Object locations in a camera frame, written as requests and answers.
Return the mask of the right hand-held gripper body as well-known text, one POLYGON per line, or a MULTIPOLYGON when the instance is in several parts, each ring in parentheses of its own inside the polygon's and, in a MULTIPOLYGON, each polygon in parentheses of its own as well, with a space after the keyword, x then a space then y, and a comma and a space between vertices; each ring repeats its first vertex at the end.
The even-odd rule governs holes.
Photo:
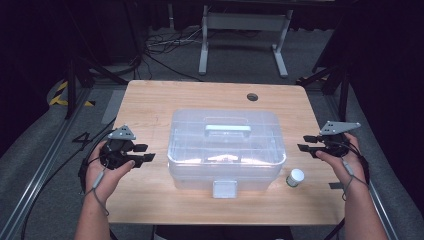
POLYGON ((325 145, 325 152, 342 157, 350 151, 350 141, 345 134, 360 126, 359 122, 327 121, 319 132, 318 141, 325 145))

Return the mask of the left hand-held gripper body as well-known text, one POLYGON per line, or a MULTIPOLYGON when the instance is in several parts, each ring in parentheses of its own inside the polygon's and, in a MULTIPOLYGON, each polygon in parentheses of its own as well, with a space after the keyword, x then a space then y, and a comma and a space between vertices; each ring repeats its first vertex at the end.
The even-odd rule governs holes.
POLYGON ((100 162, 108 169, 114 170, 128 162, 127 153, 132 151, 136 139, 127 125, 116 128, 107 135, 107 141, 100 150, 100 162))

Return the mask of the small white green-labelled bottle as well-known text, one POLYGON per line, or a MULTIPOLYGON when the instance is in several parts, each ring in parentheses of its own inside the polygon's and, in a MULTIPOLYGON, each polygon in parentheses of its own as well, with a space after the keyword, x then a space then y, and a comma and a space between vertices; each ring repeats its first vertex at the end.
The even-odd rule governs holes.
POLYGON ((286 183, 290 187, 297 187, 305 178, 301 169, 292 169, 286 178, 286 183))

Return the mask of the clear plastic storage box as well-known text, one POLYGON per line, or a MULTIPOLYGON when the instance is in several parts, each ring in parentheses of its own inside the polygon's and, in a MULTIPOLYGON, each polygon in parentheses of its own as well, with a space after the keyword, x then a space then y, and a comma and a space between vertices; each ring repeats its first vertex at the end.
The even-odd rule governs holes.
POLYGON ((235 198, 240 191, 267 190, 286 151, 272 112, 180 109, 172 116, 167 157, 177 188, 235 198))

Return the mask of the person's left hand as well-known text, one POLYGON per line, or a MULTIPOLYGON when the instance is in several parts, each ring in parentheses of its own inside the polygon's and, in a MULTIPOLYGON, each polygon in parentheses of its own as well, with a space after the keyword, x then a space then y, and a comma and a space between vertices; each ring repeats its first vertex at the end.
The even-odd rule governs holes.
POLYGON ((100 162, 100 150, 105 141, 99 143, 89 157, 88 170, 86 172, 86 190, 85 197, 94 196, 97 201, 103 205, 115 191, 120 179, 131 171, 133 166, 127 162, 121 167, 110 170, 100 162))

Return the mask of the person's right hand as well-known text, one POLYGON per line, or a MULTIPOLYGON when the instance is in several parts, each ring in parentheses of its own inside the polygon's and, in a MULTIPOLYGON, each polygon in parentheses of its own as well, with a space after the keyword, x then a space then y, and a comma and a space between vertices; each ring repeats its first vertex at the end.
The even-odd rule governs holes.
POLYGON ((344 200, 348 201, 355 192, 367 193, 369 187, 359 158, 358 141, 349 133, 346 133, 345 136, 350 141, 350 151, 346 155, 335 157, 318 151, 317 157, 332 167, 336 177, 344 186, 344 200))

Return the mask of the black tape floor mark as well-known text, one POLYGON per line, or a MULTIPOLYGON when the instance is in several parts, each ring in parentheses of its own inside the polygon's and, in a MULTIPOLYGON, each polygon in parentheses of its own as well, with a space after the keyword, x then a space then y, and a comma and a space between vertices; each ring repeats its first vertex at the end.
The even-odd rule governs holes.
POLYGON ((79 144, 79 150, 83 151, 84 148, 91 142, 90 139, 90 133, 89 132, 84 132, 81 135, 75 137, 72 140, 73 143, 78 143, 79 144))

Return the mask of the black tripod stand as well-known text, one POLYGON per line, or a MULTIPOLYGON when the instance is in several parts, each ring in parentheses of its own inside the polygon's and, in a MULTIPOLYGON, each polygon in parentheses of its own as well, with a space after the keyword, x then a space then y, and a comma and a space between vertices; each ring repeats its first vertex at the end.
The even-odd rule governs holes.
POLYGON ((86 58, 73 56, 68 63, 67 77, 65 78, 68 83, 68 106, 66 119, 70 119, 77 109, 77 83, 80 83, 83 88, 88 89, 91 89, 94 86, 94 79, 90 72, 91 69, 94 69, 100 75, 105 76, 117 84, 128 84, 126 80, 110 72, 105 67, 86 58))
POLYGON ((308 77, 301 77, 296 81, 296 84, 306 87, 314 82, 319 82, 325 79, 321 92, 324 95, 333 95, 337 88, 340 88, 339 103, 338 103, 338 118, 341 121, 346 120, 347 100, 349 92, 349 74, 346 64, 338 64, 325 68, 308 77))

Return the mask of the yellow black floor tape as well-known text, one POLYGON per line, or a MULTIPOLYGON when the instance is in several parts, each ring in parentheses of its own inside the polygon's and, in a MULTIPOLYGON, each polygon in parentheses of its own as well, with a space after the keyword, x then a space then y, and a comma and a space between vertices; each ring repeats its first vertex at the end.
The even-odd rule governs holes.
POLYGON ((65 99, 62 99, 61 96, 65 92, 66 88, 68 87, 68 82, 64 80, 57 88, 56 92, 54 93, 52 99, 49 102, 49 105, 61 105, 61 106, 67 106, 68 101, 65 99))

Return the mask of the person's dark clothing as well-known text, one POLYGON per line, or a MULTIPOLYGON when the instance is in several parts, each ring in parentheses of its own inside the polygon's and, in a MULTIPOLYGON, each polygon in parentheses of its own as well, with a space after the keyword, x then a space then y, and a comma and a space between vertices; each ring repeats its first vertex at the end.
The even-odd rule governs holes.
POLYGON ((294 240, 285 226, 158 225, 153 240, 294 240))

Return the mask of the aluminium floor rail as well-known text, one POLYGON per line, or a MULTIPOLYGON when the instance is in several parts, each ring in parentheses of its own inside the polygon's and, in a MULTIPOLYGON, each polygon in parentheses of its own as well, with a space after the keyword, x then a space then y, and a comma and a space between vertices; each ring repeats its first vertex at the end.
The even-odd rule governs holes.
POLYGON ((388 240, 399 240, 399 237, 389 219, 389 216, 386 212, 385 207, 383 206, 382 199, 380 195, 378 194, 373 182, 370 182, 369 184, 370 189, 370 195, 373 200, 375 209, 379 215, 379 218, 382 222, 383 228, 387 234, 388 240))
POLYGON ((65 136, 70 131, 72 124, 83 108, 90 93, 90 89, 82 88, 78 96, 75 98, 76 103, 72 108, 73 112, 71 113, 71 116, 67 120, 63 120, 61 125, 57 128, 56 135, 49 145, 41 163, 38 165, 34 175, 25 186, 19 202, 0 232, 0 240, 12 240, 21 225, 25 222, 25 218, 28 216, 31 206, 35 202, 35 198, 41 191, 41 187, 45 183, 48 174, 57 159, 59 148, 63 145, 65 136))

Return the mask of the white metal stand frame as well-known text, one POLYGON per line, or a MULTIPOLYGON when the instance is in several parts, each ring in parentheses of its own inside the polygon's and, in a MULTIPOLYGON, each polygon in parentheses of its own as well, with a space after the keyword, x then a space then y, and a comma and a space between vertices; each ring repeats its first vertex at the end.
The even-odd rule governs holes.
POLYGON ((283 59, 282 47, 289 30, 293 11, 287 10, 283 15, 215 13, 205 5, 201 22, 202 45, 200 51, 198 73, 205 75, 208 64, 208 31, 213 30, 248 30, 273 31, 280 34, 276 44, 271 46, 276 66, 281 78, 288 77, 288 71, 283 59))

